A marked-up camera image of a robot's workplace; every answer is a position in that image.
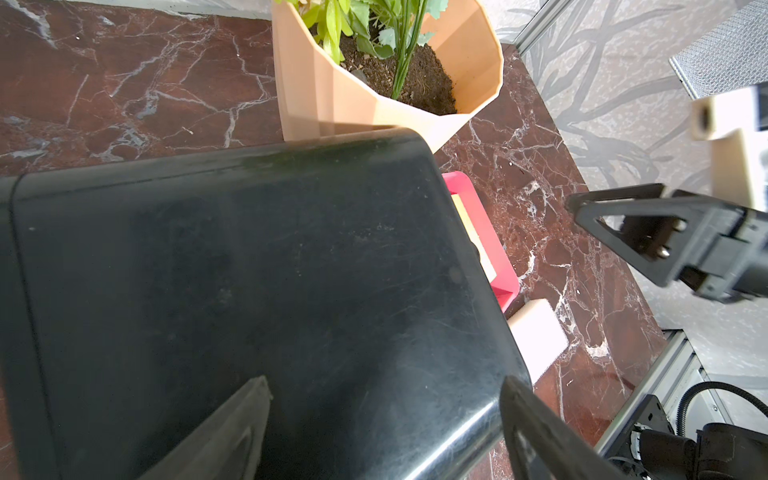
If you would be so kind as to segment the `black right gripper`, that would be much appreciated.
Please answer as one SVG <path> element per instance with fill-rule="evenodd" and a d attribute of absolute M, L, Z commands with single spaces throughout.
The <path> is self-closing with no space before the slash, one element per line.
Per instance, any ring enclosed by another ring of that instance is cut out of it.
<path fill-rule="evenodd" d="M 646 184 L 574 194 L 574 222 L 657 286 L 703 274 L 696 295 L 767 298 L 767 214 Z"/>

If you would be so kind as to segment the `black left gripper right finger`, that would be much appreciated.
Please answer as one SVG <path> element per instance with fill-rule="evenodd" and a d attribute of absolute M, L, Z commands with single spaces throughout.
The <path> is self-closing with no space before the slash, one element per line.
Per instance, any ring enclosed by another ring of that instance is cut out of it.
<path fill-rule="evenodd" d="M 499 409 L 516 479 L 623 479 L 522 380 L 507 376 Z"/>

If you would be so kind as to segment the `black mini drawer cabinet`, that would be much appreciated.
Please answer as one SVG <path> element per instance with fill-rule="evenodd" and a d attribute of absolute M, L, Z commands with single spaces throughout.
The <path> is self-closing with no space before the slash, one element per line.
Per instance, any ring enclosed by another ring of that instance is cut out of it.
<path fill-rule="evenodd" d="M 248 381 L 259 479 L 451 479 L 527 369 L 410 130 L 1 181 L 23 479 L 135 479 Z"/>

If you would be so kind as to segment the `pink drawer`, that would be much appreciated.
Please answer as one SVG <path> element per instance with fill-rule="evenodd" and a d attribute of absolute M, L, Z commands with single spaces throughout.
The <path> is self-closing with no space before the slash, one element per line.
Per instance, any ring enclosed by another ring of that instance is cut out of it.
<path fill-rule="evenodd" d="M 501 311 L 505 312 L 519 294 L 518 276 L 469 177 L 456 171 L 444 173 L 442 178 L 450 195 L 458 194 L 469 211 L 472 222 L 497 273 L 496 279 L 488 282 Z"/>

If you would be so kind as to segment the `orange white sponge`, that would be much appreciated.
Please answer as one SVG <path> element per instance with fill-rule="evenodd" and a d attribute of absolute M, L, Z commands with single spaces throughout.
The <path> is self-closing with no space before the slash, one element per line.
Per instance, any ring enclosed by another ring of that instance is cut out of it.
<path fill-rule="evenodd" d="M 526 303 L 507 324 L 535 385 L 568 348 L 567 336 L 546 299 Z"/>

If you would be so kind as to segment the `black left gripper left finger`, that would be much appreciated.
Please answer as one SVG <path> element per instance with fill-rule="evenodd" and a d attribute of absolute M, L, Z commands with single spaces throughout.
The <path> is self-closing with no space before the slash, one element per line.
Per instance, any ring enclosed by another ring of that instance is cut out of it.
<path fill-rule="evenodd" d="M 246 382 L 143 479 L 253 479 L 272 395 L 264 376 Z"/>

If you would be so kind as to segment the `pale yellow sponge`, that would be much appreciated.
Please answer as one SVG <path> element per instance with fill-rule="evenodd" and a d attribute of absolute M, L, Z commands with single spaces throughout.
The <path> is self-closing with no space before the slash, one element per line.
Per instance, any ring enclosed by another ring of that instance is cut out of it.
<path fill-rule="evenodd" d="M 470 238 L 471 242 L 473 243 L 477 251 L 478 260 L 482 266 L 482 269 L 486 275 L 486 278 L 488 279 L 489 282 L 492 282 L 493 280 L 496 279 L 497 273 L 495 271 L 495 268 L 493 267 L 490 257 L 488 256 L 483 246 L 480 235 L 478 234 L 478 231 L 476 230 L 472 222 L 472 219 L 469 215 L 469 211 L 465 207 L 463 200 L 458 194 L 452 194 L 451 198 L 460 216 L 462 224 L 467 232 L 467 235 Z"/>

